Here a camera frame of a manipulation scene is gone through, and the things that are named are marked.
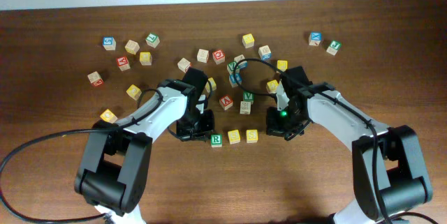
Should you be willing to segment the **green R block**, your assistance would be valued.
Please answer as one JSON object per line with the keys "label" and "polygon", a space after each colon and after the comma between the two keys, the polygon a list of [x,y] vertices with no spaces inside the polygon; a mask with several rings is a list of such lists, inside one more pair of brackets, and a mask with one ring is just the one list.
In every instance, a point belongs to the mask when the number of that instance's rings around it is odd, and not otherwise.
{"label": "green R block", "polygon": [[210,136],[211,147],[217,148],[223,146],[223,138],[220,134],[212,134]]}

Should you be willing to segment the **yellow S block front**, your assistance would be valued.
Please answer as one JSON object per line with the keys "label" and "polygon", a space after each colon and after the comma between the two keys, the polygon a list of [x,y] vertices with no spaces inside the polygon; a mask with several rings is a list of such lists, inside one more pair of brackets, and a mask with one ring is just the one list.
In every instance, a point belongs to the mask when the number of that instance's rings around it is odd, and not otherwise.
{"label": "yellow S block front", "polygon": [[228,131],[228,140],[230,144],[240,143],[241,137],[239,130],[230,130]]}

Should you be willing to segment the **yellow s block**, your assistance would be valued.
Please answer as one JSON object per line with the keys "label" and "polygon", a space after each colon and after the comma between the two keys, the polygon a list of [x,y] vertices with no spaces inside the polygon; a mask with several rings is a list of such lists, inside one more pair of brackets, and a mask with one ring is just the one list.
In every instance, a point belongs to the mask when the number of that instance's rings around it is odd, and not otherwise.
{"label": "yellow s block", "polygon": [[256,129],[250,129],[246,131],[247,143],[257,143],[258,131]]}
{"label": "yellow s block", "polygon": [[239,130],[230,130],[228,131],[228,140],[230,144],[240,143],[241,137]]}

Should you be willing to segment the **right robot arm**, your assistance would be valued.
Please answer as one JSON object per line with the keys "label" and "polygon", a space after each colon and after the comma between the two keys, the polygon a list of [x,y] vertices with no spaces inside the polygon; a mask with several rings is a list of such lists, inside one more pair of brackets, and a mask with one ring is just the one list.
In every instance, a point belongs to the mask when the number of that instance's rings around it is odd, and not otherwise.
{"label": "right robot arm", "polygon": [[314,84],[303,67],[282,72],[269,107],[267,134],[292,140],[310,123],[331,132],[352,153],[354,200],[326,223],[392,223],[432,200],[433,189],[416,132],[390,127],[350,104],[332,85]]}

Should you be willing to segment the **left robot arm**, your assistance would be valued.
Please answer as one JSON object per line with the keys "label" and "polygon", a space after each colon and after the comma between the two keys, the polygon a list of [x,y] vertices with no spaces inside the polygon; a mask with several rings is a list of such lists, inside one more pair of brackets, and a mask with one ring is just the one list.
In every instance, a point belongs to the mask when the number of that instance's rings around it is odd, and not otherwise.
{"label": "left robot arm", "polygon": [[210,138],[214,114],[203,95],[207,82],[203,71],[190,68],[180,80],[162,81],[134,113],[113,124],[94,124],[74,189],[103,214],[106,223],[143,223],[138,203],[152,144],[169,125],[176,125],[176,136],[183,142]]}

